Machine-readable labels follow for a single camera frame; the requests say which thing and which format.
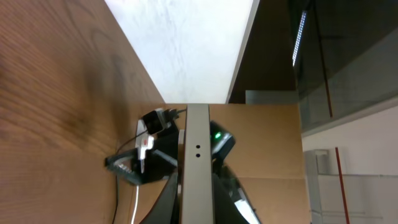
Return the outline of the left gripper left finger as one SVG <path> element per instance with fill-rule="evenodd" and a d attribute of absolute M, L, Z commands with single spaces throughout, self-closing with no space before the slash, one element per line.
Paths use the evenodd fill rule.
<path fill-rule="evenodd" d="M 168 179 L 150 212 L 141 224 L 178 224 L 178 174 L 174 173 Z"/>

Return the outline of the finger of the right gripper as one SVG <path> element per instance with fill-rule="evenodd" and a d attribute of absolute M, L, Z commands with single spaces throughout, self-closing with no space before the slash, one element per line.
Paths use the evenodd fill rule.
<path fill-rule="evenodd" d="M 104 160 L 107 170 L 114 172 L 132 185 L 142 185 L 142 176 L 140 169 L 136 167 L 137 164 L 139 164 L 137 148 L 108 156 Z"/>

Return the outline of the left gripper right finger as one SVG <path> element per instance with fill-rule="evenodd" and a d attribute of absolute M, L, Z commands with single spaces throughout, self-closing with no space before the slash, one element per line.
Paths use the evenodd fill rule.
<path fill-rule="evenodd" d="M 260 224 L 256 209 L 232 170 L 223 165 L 212 176 L 216 224 Z"/>

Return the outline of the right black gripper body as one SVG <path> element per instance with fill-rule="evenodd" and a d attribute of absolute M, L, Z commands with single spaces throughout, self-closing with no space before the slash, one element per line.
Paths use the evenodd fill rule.
<path fill-rule="evenodd" d="M 154 147 L 146 151 L 143 184 L 168 179 L 178 167 L 180 130 L 175 123 L 154 136 Z"/>

